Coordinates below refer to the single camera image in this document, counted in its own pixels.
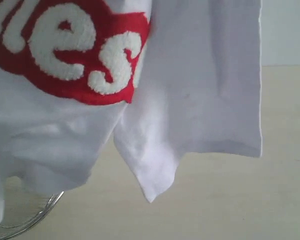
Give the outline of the white t-shirt with red logo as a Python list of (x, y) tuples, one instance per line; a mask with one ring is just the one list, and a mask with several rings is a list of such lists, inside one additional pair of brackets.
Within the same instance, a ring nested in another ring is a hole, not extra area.
[(0, 0), (4, 182), (84, 185), (110, 137), (152, 202), (186, 153), (258, 158), (260, 0)]

